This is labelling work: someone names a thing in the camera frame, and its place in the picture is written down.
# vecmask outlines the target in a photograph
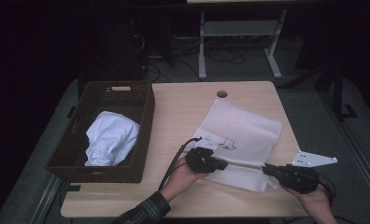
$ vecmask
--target white bracket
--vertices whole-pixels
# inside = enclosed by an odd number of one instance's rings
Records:
[[[292,161],[293,166],[315,167],[337,163],[336,157],[325,157],[304,151],[299,151]]]
[[[280,37],[281,29],[283,27],[286,14],[287,14],[287,9],[282,9],[280,12],[280,17],[277,21],[275,32],[273,33],[273,42],[268,49],[264,50],[266,59],[269,62],[270,68],[272,69],[273,76],[276,79],[281,79],[281,72],[278,69],[278,64],[276,63],[276,59],[273,56],[273,54],[275,52],[276,45],[278,44],[278,39]]]
[[[200,80],[207,79],[206,61],[205,61],[205,55],[203,53],[199,53],[199,79]]]
[[[197,147],[204,147],[204,148],[208,148],[208,149],[211,149],[211,150],[215,150],[218,147],[217,144],[215,144],[211,140],[210,135],[208,135],[206,138],[202,138],[201,140],[197,141],[195,145]]]

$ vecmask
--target grommet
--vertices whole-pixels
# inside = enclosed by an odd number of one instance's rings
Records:
[[[226,96],[228,96],[228,92],[226,92],[226,91],[217,91],[217,96],[220,97],[220,98],[225,98]]]

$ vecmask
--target dark jacket sleeve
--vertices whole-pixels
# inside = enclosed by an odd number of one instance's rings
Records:
[[[137,207],[116,217],[112,224],[154,224],[171,210],[167,200],[160,192],[154,192],[147,200]]]

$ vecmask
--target white cloth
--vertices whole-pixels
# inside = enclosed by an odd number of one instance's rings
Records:
[[[280,121],[215,100],[193,137],[210,135],[212,141],[219,145],[214,150],[213,157],[261,167],[268,160],[281,129]],[[206,179],[258,192],[264,192],[267,184],[262,170],[231,164],[223,171],[215,171]]]
[[[139,125],[124,115],[104,111],[98,115],[86,132],[86,166],[116,166],[132,150]]]

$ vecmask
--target human hand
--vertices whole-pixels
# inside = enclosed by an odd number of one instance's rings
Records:
[[[281,186],[283,189],[293,194],[301,203],[305,211],[318,224],[336,224],[337,221],[331,211],[331,205],[328,199],[328,192],[322,185],[318,185],[316,191],[308,194],[299,193],[293,189]]]
[[[168,178],[167,183],[159,192],[170,202],[179,194],[188,190],[196,180],[208,175],[209,174],[197,174],[193,172],[186,164],[185,159],[180,158],[176,163],[173,173]]]

